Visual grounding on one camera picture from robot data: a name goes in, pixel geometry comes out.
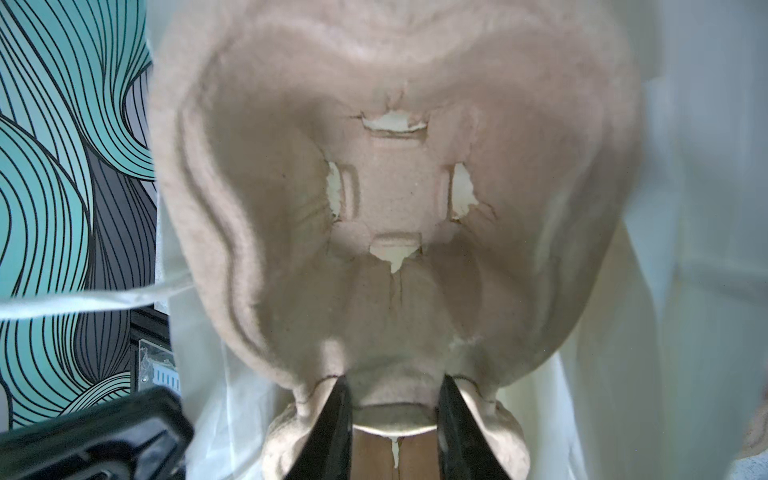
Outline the white paper takeout bag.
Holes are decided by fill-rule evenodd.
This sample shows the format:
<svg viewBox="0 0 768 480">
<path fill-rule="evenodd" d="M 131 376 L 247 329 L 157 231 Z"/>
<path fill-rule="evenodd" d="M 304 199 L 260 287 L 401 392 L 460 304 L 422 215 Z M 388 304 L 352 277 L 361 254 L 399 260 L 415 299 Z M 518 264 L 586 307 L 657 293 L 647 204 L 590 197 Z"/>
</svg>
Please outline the white paper takeout bag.
<svg viewBox="0 0 768 480">
<path fill-rule="evenodd" d="M 125 397 L 131 308 L 160 302 L 190 479 L 268 479 L 293 393 L 213 328 L 156 178 L 154 50 L 186 1 L 1 5 L 1 403 L 13 428 Z M 497 401 L 523 479 L 722 479 L 767 358 L 767 5 L 600 1 L 641 86 L 641 159 L 587 304 Z M 353 423 L 359 479 L 434 478 L 437 425 Z"/>
</svg>

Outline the brown pulp carrier single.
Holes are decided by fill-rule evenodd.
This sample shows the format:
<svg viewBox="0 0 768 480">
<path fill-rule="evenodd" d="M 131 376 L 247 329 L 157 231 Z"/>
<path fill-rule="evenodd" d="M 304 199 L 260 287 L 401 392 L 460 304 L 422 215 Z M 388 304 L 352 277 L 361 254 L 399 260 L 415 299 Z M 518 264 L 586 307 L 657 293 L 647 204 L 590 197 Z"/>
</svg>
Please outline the brown pulp carrier single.
<svg viewBox="0 0 768 480">
<path fill-rule="evenodd" d="M 453 378 L 505 474 L 498 391 L 581 316 L 641 159 L 600 1 L 186 1 L 154 50 L 151 151 L 213 328 L 293 393 L 283 478 L 344 379 L 356 427 L 437 425 Z"/>
</svg>

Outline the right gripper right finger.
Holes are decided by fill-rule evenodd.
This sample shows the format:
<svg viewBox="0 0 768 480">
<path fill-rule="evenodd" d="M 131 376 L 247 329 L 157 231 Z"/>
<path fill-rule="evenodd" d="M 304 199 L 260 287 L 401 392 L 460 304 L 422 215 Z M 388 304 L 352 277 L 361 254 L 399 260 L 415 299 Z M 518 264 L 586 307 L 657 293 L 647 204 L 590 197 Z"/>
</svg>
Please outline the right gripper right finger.
<svg viewBox="0 0 768 480">
<path fill-rule="evenodd" d="M 442 480 L 509 480 L 461 392 L 448 375 L 437 410 L 438 466 Z"/>
</svg>

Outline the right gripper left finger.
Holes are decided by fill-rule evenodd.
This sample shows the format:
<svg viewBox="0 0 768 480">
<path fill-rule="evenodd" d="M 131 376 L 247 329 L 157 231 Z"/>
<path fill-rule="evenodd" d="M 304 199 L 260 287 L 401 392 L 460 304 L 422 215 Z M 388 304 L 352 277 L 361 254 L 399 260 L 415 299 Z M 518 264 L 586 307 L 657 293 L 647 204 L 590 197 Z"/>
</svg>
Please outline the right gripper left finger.
<svg viewBox="0 0 768 480">
<path fill-rule="evenodd" d="M 337 379 L 307 442 L 285 480 L 349 480 L 353 403 L 344 376 Z"/>
</svg>

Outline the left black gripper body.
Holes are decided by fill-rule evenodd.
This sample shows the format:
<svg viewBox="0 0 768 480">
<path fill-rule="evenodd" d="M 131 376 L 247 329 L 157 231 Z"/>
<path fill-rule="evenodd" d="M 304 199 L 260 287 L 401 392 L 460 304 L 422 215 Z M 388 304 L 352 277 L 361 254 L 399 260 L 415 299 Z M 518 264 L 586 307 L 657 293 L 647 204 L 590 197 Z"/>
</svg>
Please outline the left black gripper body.
<svg viewBox="0 0 768 480">
<path fill-rule="evenodd" d="M 194 437 L 180 399 L 153 387 L 1 435 L 3 479 L 170 479 Z"/>
</svg>

